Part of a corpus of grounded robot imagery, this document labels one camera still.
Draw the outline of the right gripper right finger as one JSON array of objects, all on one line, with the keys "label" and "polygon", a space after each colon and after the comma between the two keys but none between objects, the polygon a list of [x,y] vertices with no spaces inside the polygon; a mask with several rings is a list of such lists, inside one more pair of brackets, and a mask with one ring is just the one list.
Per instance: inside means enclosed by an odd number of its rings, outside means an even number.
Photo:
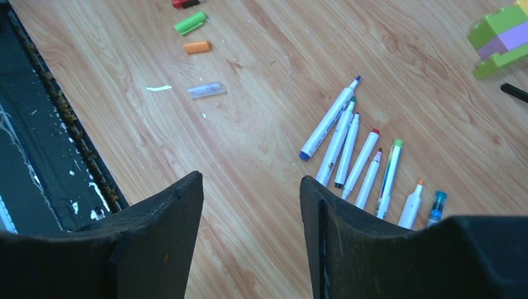
[{"label": "right gripper right finger", "polygon": [[315,298],[526,298],[527,217],[451,216],[413,231],[300,183]]}]

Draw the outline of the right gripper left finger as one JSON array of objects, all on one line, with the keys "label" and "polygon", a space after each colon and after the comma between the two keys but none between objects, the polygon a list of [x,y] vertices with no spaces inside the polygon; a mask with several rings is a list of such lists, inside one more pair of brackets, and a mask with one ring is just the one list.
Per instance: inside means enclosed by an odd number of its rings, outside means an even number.
[{"label": "right gripper left finger", "polygon": [[1,297],[184,298],[203,203],[193,171],[75,232],[2,232]]}]

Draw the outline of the green capped white pen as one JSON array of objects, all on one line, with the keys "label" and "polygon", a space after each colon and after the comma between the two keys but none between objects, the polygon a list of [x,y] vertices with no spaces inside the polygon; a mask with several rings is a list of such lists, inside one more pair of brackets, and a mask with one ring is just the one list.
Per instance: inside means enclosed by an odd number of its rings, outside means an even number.
[{"label": "green capped white pen", "polygon": [[403,150],[403,141],[394,140],[387,160],[387,166],[384,173],[382,187],[376,208],[376,217],[384,219],[389,208],[392,189],[397,174],[398,162]]}]

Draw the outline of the black capped pen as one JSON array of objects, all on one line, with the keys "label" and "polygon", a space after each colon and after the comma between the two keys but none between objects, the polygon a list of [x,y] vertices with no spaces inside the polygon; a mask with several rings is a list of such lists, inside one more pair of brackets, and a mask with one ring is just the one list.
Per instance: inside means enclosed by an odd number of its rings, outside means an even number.
[{"label": "black capped pen", "polygon": [[346,182],[357,133],[359,131],[359,120],[360,114],[355,113],[346,135],[345,143],[341,153],[341,160],[336,172],[336,177],[334,179],[334,186],[338,189],[342,189]]}]

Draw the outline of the orange capped pen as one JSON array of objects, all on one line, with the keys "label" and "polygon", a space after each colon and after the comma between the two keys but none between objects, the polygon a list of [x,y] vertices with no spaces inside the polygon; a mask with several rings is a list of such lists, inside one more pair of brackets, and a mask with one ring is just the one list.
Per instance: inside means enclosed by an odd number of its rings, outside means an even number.
[{"label": "orange capped pen", "polygon": [[405,229],[411,229],[413,227],[413,223],[415,222],[420,204],[422,202],[421,194],[424,182],[424,179],[420,178],[417,181],[414,191],[407,196],[407,200],[398,221],[399,227],[403,227]]}]

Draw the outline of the grey pen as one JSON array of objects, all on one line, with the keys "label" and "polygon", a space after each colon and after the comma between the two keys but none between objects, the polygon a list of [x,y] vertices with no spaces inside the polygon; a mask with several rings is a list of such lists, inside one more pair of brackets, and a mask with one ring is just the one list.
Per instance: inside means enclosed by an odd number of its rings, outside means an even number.
[{"label": "grey pen", "polygon": [[433,201],[433,204],[431,207],[431,211],[428,217],[426,228],[429,228],[430,226],[435,225],[441,221],[446,198],[447,198],[446,192],[437,191],[435,193],[435,200]]}]

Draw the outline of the red capped short pen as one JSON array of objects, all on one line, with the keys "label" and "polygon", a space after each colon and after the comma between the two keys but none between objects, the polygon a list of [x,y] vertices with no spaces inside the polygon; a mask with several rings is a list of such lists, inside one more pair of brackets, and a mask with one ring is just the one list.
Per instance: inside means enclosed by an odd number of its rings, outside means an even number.
[{"label": "red capped short pen", "polygon": [[369,158],[372,150],[374,149],[374,146],[377,140],[379,139],[379,134],[380,134],[380,131],[374,128],[367,136],[355,160],[355,163],[351,169],[351,172],[346,179],[346,183],[343,187],[341,199],[346,200],[348,195],[350,195],[350,193],[354,189],[354,186],[356,185],[356,182],[364,168],[364,165],[366,164],[367,159]]}]

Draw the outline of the white pen body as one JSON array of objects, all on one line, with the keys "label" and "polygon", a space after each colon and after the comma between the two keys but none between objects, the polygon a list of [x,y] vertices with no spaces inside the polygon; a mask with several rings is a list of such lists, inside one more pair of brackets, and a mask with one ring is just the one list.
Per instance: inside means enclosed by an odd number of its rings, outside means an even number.
[{"label": "white pen body", "polygon": [[326,112],[323,119],[319,122],[317,127],[312,132],[311,136],[300,149],[299,158],[303,161],[308,161],[316,150],[319,148],[322,141],[327,136],[330,129],[337,122],[342,112],[351,104],[354,108],[356,104],[355,89],[361,81],[361,76],[357,76],[350,86],[344,88],[339,96],[336,98],[330,109]]}]

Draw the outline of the clear pen cap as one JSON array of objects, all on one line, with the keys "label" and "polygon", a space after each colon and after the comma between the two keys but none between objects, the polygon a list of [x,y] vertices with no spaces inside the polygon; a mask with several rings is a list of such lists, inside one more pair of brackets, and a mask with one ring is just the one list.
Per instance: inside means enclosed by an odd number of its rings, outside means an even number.
[{"label": "clear pen cap", "polygon": [[193,100],[226,93],[226,90],[224,89],[221,82],[211,82],[196,85],[193,87],[189,87],[187,91]]}]

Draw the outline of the orange pen cap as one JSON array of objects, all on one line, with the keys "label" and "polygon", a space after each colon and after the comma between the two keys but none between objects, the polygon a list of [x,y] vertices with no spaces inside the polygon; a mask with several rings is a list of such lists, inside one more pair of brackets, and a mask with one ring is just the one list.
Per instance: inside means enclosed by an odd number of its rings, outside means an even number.
[{"label": "orange pen cap", "polygon": [[184,52],[188,55],[209,52],[212,48],[210,41],[188,42],[183,44]]}]

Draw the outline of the light green pen cap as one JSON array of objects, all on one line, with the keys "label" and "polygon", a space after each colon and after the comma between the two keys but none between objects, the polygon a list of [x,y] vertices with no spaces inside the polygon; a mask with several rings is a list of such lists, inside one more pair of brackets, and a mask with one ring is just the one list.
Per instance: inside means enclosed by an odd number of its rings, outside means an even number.
[{"label": "light green pen cap", "polygon": [[199,11],[198,13],[184,19],[181,22],[176,23],[173,28],[178,31],[182,36],[192,32],[193,30],[202,26],[207,20],[207,15],[204,11]]}]

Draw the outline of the black pen cap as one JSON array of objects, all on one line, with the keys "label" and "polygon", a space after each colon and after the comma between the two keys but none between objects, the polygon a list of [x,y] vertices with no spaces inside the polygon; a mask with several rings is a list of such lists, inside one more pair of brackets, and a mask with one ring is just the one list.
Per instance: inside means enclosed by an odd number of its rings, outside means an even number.
[{"label": "black pen cap", "polygon": [[193,6],[197,6],[201,3],[201,0],[185,0],[182,2],[181,7],[187,9]]}]

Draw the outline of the red pen cap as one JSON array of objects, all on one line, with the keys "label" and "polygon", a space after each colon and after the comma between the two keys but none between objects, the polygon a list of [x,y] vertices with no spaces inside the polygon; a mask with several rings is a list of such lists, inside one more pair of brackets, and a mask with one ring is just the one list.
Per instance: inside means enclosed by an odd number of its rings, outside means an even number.
[{"label": "red pen cap", "polygon": [[186,0],[172,0],[172,6],[176,9],[183,9]]}]

